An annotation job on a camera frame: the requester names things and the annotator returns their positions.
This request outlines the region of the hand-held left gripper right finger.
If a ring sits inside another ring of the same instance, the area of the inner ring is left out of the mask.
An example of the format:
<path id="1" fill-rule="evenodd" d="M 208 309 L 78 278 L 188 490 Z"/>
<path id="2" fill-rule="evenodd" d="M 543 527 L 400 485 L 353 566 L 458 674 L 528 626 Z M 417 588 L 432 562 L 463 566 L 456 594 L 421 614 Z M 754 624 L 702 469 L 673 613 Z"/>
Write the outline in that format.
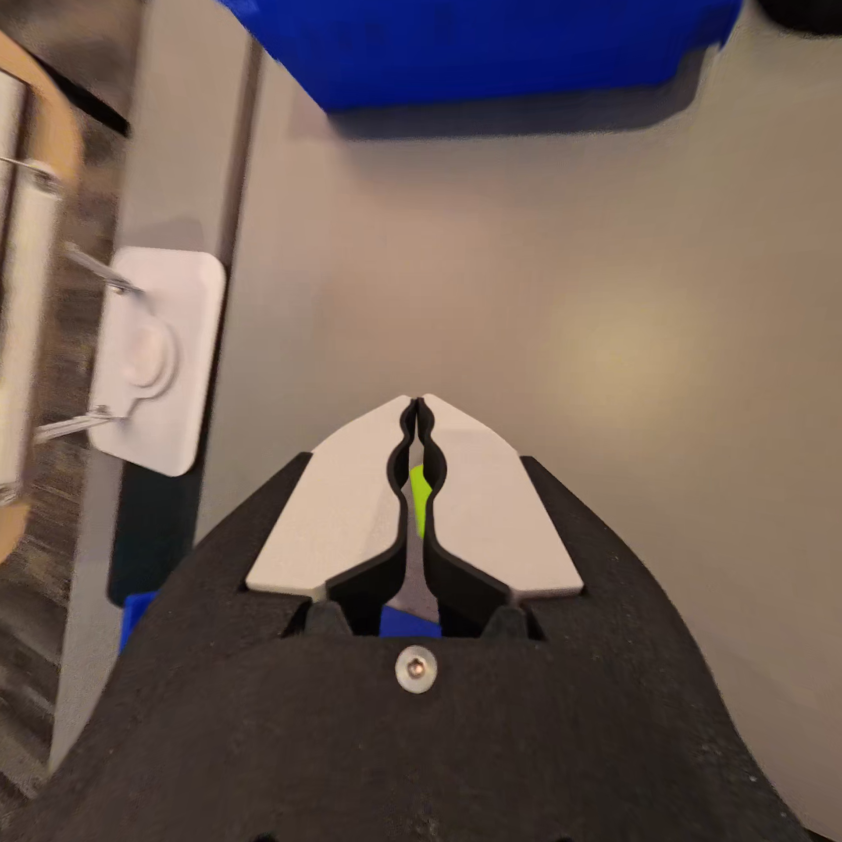
<path id="1" fill-rule="evenodd" d="M 497 609 L 579 595 L 584 582 L 517 450 L 435 395 L 417 404 L 430 487 L 425 579 L 439 605 Z"/>

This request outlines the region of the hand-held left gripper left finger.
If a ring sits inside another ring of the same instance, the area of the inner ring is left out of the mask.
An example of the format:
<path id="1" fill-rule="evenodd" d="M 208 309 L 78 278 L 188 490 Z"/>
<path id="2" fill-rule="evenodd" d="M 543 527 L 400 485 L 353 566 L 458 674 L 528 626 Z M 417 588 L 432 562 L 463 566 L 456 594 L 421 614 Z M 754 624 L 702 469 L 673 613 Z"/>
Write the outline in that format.
<path id="1" fill-rule="evenodd" d="M 416 408 L 400 395 L 316 446 L 247 574 L 249 590 L 344 605 L 384 605 L 400 591 Z"/>

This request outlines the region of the green magnetic cube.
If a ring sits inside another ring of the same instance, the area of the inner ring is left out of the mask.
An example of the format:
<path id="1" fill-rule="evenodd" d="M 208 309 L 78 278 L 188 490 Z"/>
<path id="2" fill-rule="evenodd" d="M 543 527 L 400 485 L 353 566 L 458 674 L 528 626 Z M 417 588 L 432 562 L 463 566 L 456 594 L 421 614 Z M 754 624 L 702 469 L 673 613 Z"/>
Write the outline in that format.
<path id="1" fill-rule="evenodd" d="M 427 502 L 432 493 L 431 486 L 425 477 L 423 465 L 417 465 L 410 469 L 408 483 L 416 533 L 418 538 L 423 541 L 425 538 Z"/>

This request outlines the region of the blue plastic bin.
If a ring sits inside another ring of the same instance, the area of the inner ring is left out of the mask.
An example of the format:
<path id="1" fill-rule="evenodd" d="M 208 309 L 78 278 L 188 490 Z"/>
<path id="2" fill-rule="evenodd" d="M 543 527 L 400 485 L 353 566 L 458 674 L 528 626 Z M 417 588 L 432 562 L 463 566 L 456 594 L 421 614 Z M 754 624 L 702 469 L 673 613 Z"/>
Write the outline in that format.
<path id="1" fill-rule="evenodd" d="M 156 591 L 128 595 L 123 605 L 119 653 L 125 650 L 132 631 L 142 619 L 148 607 L 157 596 Z M 422 637 L 440 638 L 441 627 L 438 623 L 412 615 L 405 611 L 384 606 L 382 608 L 379 637 Z"/>
<path id="2" fill-rule="evenodd" d="M 325 112 L 658 86 L 737 1 L 223 1 Z"/>

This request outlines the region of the white sign stand base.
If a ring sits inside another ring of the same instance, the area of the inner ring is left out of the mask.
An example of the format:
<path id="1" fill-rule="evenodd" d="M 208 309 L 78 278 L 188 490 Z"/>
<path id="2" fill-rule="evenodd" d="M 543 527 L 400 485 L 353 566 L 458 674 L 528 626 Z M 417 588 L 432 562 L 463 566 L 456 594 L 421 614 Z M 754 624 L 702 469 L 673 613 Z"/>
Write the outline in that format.
<path id="1" fill-rule="evenodd" d="M 136 291 L 103 300 L 89 407 L 96 450 L 167 477 L 194 464 L 226 288 L 212 254 L 122 247 L 112 269 Z"/>

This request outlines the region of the wooden instruction sign board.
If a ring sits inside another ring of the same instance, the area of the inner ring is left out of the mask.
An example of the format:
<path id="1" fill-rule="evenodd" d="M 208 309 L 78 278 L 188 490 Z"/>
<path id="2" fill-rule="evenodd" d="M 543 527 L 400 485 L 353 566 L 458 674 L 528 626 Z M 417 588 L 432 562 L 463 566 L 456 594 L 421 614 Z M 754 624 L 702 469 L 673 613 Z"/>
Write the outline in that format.
<path id="1" fill-rule="evenodd" d="M 26 528 L 37 383 L 62 218 L 78 187 L 82 140 L 69 101 L 22 46 L 1 34 L 1 560 Z"/>

